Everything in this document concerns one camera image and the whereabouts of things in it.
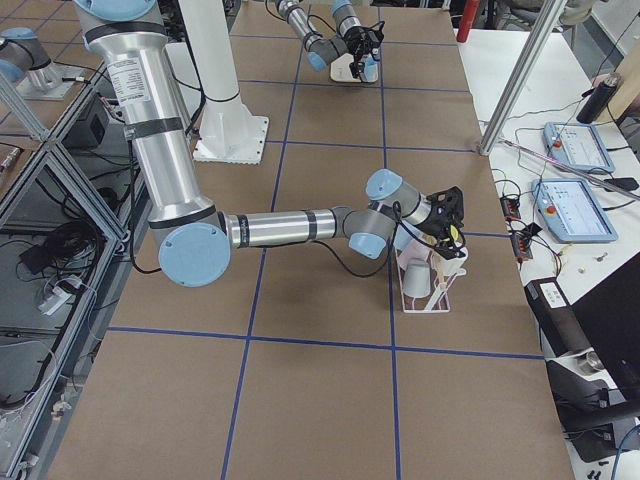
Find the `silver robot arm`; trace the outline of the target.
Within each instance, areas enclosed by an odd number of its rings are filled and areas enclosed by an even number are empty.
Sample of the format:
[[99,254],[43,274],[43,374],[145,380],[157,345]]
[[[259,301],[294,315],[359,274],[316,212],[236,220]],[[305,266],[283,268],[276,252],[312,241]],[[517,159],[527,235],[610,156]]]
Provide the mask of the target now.
[[148,218],[164,274],[185,287],[201,287],[226,271],[238,248],[268,248],[344,238],[375,259],[404,228],[447,260],[466,255],[460,189],[432,195],[381,169],[368,180],[362,210],[319,210],[228,215],[200,190],[196,161],[256,164],[268,119],[241,100],[223,7],[184,1],[180,11],[202,88],[199,141],[188,142],[183,98],[165,49],[168,38],[154,1],[79,1],[75,9],[85,44],[101,56],[123,113],[124,135],[136,154],[149,192]]
[[385,21],[371,26],[362,23],[351,1],[334,1],[331,5],[333,24],[328,24],[330,36],[314,23],[300,1],[275,1],[275,15],[287,23],[300,39],[306,58],[315,71],[322,71],[344,57],[350,57],[348,72],[361,83],[377,80],[378,64],[384,41]]

